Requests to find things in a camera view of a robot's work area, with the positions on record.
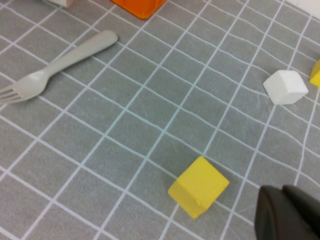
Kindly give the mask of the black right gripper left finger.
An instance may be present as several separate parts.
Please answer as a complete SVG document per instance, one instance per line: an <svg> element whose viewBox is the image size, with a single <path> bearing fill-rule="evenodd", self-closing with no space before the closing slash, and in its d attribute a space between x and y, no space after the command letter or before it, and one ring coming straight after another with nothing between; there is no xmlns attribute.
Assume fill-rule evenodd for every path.
<svg viewBox="0 0 320 240"><path fill-rule="evenodd" d="M273 186L259 189L254 219L258 240L299 240L301 217L282 191Z"/></svg>

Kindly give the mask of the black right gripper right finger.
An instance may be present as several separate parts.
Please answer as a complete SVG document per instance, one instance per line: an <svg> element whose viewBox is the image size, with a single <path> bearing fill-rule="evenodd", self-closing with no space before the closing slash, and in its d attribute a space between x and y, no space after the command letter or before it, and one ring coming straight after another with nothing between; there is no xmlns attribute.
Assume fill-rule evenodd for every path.
<svg viewBox="0 0 320 240"><path fill-rule="evenodd" d="M293 185L284 185L283 192L319 239L320 201Z"/></svg>

